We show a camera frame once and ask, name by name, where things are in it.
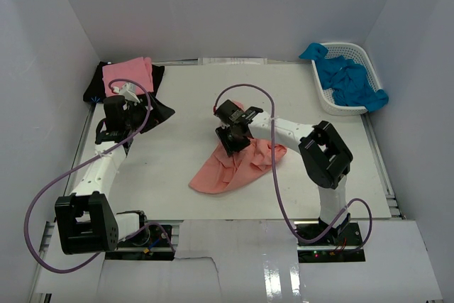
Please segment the salmon pink t-shirt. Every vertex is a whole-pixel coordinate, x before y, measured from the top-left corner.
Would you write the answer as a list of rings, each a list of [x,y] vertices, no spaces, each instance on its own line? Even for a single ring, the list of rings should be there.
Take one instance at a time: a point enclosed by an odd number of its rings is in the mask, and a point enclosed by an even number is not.
[[[189,187],[202,194],[223,194],[244,187],[272,170],[272,152],[279,162],[287,148],[269,140],[251,139],[244,150],[229,157],[219,143],[189,182]]]

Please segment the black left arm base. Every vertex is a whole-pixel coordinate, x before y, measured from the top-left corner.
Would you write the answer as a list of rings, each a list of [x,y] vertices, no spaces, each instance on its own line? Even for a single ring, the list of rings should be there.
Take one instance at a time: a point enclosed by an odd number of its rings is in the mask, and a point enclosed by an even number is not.
[[[127,261],[172,261],[175,258],[172,244],[177,249],[179,240],[178,221],[164,221],[160,225],[166,231],[168,238],[158,226],[149,226],[137,236],[119,243],[117,249],[105,254],[105,260]]]

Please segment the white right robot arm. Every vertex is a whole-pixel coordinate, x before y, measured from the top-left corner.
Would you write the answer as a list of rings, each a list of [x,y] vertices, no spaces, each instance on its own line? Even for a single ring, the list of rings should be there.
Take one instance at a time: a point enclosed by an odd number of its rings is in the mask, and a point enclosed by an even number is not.
[[[319,189],[321,231],[311,239],[300,236],[277,194],[284,220],[298,241],[312,244],[322,239],[334,246],[345,238],[350,222],[345,187],[353,154],[331,123],[321,121],[313,126],[295,123],[255,106],[243,110],[231,100],[214,107],[214,116],[221,121],[216,135],[229,157],[249,146],[252,139],[270,140],[272,152],[278,144],[301,155],[307,175]]]

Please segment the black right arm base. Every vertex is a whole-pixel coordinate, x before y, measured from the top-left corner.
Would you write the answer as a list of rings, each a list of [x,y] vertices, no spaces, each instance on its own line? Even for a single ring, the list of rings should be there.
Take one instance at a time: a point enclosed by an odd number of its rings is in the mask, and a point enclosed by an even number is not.
[[[312,244],[299,242],[298,260],[300,264],[362,263],[365,262],[364,250],[353,252],[361,243],[358,223],[350,223],[339,237],[327,234]]]

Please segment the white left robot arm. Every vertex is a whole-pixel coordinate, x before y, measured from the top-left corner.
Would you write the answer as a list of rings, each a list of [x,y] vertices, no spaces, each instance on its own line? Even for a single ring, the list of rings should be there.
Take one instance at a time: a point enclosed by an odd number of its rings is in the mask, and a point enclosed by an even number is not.
[[[87,166],[79,184],[55,203],[63,253],[110,252],[128,239],[141,246],[150,237],[142,211],[114,213],[108,198],[121,163],[127,158],[133,134],[145,133],[165,122],[175,110],[152,94],[137,96],[131,83],[105,98],[105,117],[95,133],[96,160]]]

